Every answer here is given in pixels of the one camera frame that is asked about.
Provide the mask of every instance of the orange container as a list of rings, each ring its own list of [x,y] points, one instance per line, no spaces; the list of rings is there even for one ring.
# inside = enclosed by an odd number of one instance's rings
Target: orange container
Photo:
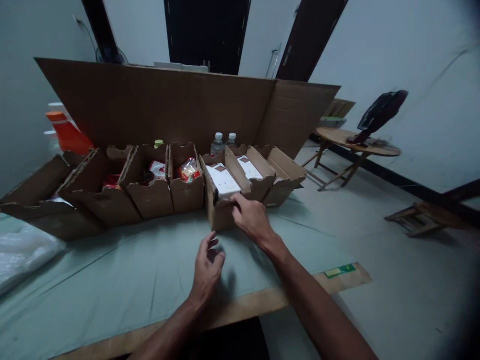
[[[78,131],[67,119],[63,112],[47,112],[46,117],[51,121],[58,134],[58,143],[62,151],[72,151],[78,155],[87,155],[94,144],[88,137]]]

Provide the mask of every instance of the hand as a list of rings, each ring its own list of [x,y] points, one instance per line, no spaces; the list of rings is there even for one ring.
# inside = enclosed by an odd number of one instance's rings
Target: hand
[[[201,241],[195,260],[195,277],[189,299],[201,307],[204,307],[214,294],[225,262],[225,253],[212,249],[219,243],[215,236],[217,233],[211,232]],[[213,262],[209,260],[209,256],[214,257]]]
[[[277,245],[283,244],[267,217],[265,206],[258,201],[250,201],[241,194],[236,193],[231,198],[239,206],[233,207],[233,218],[236,225],[263,251],[273,250]]]

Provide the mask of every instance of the table edge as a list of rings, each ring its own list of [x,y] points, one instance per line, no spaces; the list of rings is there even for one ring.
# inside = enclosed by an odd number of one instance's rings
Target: table edge
[[[340,146],[340,147],[343,147],[343,148],[346,148],[346,149],[354,150],[357,153],[366,153],[366,154],[369,154],[369,155],[379,156],[379,157],[383,157],[383,158],[396,158],[396,157],[399,157],[400,155],[402,155],[402,151],[398,147],[395,147],[395,146],[391,146],[391,148],[395,149],[395,150],[398,150],[398,154],[397,153],[392,153],[392,154],[378,153],[376,151],[368,150],[369,149],[368,147],[364,148],[364,147],[358,146],[356,144],[354,145],[354,144],[349,144],[349,143],[346,143],[346,142],[331,139],[327,136],[322,135],[318,131],[319,129],[326,129],[326,130],[329,130],[329,131],[342,130],[342,129],[335,129],[335,128],[329,128],[329,127],[317,127],[315,129],[315,134],[317,134],[323,140],[326,140],[326,141],[328,141],[332,144],[335,144],[337,146]],[[357,133],[352,132],[352,131],[349,131],[349,133],[352,133],[354,135],[358,135]]]
[[[344,273],[328,279],[324,272],[313,277],[329,294],[359,287],[371,283],[373,280],[369,273],[358,262],[353,264],[356,271]],[[211,330],[222,326],[238,323],[256,316],[272,313],[289,305],[282,288],[273,287],[257,291],[226,304],[222,311],[218,307],[206,310],[200,320],[200,329]],[[111,337],[91,345],[80,347],[53,359],[80,360],[80,359],[112,359],[125,354],[130,354],[157,331],[166,320],[141,327],[121,335]]]

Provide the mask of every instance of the dark brown door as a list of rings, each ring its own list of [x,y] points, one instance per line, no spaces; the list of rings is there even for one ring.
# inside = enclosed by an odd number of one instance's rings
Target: dark brown door
[[[277,79],[307,82],[348,0],[302,0]]]
[[[164,0],[170,61],[238,75],[250,0]]]

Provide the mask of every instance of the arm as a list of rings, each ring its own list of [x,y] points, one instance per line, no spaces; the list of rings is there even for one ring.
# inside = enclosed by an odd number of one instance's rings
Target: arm
[[[270,226],[265,206],[235,194],[236,224],[270,258],[301,324],[322,359],[377,359],[352,322],[294,258]]]
[[[168,321],[157,330],[129,360],[173,359],[187,341],[195,321],[215,292],[222,274],[225,253],[212,249],[219,243],[216,233],[210,233],[200,244],[195,261],[193,287],[187,300],[175,311]],[[208,255],[214,256],[212,263]]]

